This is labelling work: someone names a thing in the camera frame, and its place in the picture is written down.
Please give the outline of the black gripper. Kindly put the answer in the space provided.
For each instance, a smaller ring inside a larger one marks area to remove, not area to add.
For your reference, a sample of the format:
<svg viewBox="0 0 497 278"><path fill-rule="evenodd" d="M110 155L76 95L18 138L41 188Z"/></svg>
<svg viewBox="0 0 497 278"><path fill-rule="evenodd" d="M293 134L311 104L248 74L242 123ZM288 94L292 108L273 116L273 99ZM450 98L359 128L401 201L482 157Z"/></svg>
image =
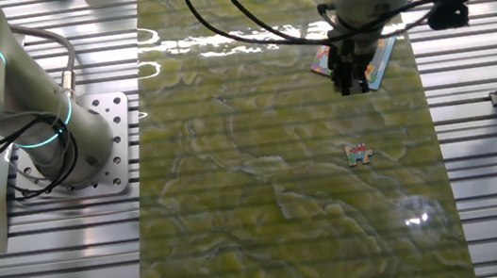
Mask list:
<svg viewBox="0 0 497 278"><path fill-rule="evenodd" d="M341 95L352 95L355 86L358 93L367 93L369 91L366 77L367 57L356 53L356 42L353 40L336 41L332 42L328 49L328 69L332 74L337 71L340 72ZM352 69L345 69L345 65L350 68L356 65L353 69L354 78Z"/></svg>

